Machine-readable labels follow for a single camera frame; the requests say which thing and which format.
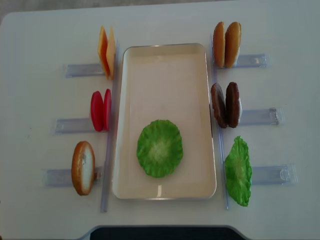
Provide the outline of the green lettuce leaf front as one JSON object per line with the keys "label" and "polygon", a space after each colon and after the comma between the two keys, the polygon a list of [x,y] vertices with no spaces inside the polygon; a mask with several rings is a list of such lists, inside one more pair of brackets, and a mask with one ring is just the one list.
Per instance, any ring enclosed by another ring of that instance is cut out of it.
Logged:
{"label": "green lettuce leaf front", "polygon": [[148,176],[172,174],[184,155],[179,128],[170,120],[157,119],[145,126],[137,140],[136,156]]}

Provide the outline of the green lettuce leaf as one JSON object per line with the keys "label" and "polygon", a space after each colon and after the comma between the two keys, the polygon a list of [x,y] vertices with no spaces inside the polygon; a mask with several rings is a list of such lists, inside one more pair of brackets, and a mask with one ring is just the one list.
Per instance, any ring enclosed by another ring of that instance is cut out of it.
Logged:
{"label": "green lettuce leaf", "polygon": [[136,156],[148,176],[172,174],[184,155],[179,128],[170,120],[157,119],[145,126],[137,140]]}
{"label": "green lettuce leaf", "polygon": [[237,136],[224,161],[226,189],[240,206],[247,207],[251,197],[252,166],[248,144]]}

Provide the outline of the red tomato slice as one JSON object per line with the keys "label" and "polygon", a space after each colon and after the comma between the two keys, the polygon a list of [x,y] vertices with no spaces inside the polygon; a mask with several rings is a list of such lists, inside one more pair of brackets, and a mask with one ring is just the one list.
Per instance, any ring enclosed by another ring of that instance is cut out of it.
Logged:
{"label": "red tomato slice", "polygon": [[101,132],[104,128],[103,124],[103,106],[104,102],[99,91],[95,91],[91,97],[90,115],[94,129]]}
{"label": "red tomato slice", "polygon": [[103,103],[103,127],[108,132],[110,128],[109,119],[112,107],[112,94],[109,88],[106,89]]}

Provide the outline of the left brown meat patty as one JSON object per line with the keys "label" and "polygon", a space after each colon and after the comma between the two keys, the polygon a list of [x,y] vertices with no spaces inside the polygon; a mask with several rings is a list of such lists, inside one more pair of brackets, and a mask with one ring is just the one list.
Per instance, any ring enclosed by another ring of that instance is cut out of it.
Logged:
{"label": "left brown meat patty", "polygon": [[218,125],[225,129],[228,126],[225,99],[222,92],[222,88],[218,83],[214,83],[210,89],[212,109],[214,117]]}

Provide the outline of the left red tomato slice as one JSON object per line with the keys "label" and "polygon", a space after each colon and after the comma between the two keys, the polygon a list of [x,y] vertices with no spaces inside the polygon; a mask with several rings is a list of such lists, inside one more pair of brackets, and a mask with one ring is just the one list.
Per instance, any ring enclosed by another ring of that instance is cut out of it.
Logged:
{"label": "left red tomato slice", "polygon": [[99,91],[95,91],[91,97],[90,115],[94,129],[101,132],[104,128],[103,124],[103,106],[104,102]]}

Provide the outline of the right dark meat patty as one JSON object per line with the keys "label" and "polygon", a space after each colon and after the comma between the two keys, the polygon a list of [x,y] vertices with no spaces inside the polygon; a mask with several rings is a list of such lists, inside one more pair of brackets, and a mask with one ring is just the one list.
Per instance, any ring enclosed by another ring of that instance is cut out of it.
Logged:
{"label": "right dark meat patty", "polygon": [[227,86],[225,107],[228,125],[231,128],[236,128],[240,121],[240,94],[235,82],[230,82]]}

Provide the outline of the upright bread slice left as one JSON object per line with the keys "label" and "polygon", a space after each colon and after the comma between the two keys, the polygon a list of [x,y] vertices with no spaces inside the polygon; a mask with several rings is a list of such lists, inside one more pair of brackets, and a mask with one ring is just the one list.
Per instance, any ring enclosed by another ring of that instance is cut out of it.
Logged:
{"label": "upright bread slice left", "polygon": [[88,141],[80,141],[73,152],[71,180],[74,189],[80,196],[91,192],[95,178],[95,154]]}

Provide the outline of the right yellow cheese slice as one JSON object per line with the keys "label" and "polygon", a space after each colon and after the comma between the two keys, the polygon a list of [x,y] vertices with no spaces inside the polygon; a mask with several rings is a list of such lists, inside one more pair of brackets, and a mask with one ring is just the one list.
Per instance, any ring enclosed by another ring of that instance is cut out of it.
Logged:
{"label": "right yellow cheese slice", "polygon": [[106,60],[110,71],[110,77],[113,80],[115,76],[115,58],[116,58],[116,40],[112,26],[109,29],[109,39],[106,50]]}

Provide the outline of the green lettuce leaf rear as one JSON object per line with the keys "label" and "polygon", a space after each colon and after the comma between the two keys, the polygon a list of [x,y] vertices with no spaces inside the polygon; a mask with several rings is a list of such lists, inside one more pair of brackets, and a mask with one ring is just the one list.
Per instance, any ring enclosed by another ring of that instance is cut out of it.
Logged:
{"label": "green lettuce leaf rear", "polygon": [[226,189],[240,206],[247,207],[251,197],[252,166],[248,144],[237,136],[224,161]]}

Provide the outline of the left orange cheese slice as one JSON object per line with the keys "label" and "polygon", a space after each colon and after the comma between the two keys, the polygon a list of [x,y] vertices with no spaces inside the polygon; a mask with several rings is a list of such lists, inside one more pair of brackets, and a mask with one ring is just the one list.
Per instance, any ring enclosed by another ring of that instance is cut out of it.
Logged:
{"label": "left orange cheese slice", "polygon": [[97,53],[99,55],[99,59],[102,65],[102,69],[105,73],[105,76],[107,79],[109,79],[110,76],[110,68],[107,62],[107,47],[108,47],[108,38],[105,31],[104,26],[102,25],[100,28],[99,33],[99,42],[98,42],[98,48]]}

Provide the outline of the white rectangular metal tray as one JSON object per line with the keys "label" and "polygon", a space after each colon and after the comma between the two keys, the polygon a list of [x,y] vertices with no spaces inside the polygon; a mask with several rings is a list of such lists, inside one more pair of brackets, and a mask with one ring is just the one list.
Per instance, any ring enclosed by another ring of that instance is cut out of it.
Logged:
{"label": "white rectangular metal tray", "polygon": [[[156,120],[171,121],[182,138],[182,159],[163,177],[148,175],[137,157],[141,133]],[[121,200],[208,199],[216,188],[205,47],[129,47],[123,54],[113,194]]]}

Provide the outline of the left bun slice top right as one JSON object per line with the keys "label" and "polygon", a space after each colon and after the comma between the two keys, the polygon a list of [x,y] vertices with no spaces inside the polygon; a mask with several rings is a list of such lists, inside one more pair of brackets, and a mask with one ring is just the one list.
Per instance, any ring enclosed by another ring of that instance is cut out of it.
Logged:
{"label": "left bun slice top right", "polygon": [[225,65],[225,24],[220,21],[213,32],[213,57],[214,63],[219,68]]}

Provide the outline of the bun slice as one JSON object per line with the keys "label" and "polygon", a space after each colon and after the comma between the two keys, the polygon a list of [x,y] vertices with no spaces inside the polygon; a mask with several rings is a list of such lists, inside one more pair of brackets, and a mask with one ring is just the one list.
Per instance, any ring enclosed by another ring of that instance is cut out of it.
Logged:
{"label": "bun slice", "polygon": [[225,65],[225,24],[220,21],[213,32],[213,57],[214,63],[219,68]]}
{"label": "bun slice", "polygon": [[224,65],[231,68],[237,61],[240,52],[242,27],[239,22],[232,22],[225,33]]}

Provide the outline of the black pad at table edge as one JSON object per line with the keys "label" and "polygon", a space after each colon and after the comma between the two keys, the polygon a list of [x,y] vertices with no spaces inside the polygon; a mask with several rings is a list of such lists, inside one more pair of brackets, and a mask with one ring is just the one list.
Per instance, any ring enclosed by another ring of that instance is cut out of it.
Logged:
{"label": "black pad at table edge", "polygon": [[91,240],[242,240],[225,227],[101,227],[90,234]]}

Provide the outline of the clear holder rail bun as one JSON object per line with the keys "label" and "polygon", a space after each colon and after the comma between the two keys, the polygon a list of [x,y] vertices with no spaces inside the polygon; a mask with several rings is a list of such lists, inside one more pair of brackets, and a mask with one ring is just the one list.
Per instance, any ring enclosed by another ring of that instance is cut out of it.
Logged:
{"label": "clear holder rail bun", "polygon": [[240,54],[234,68],[268,68],[271,59],[267,54]]}

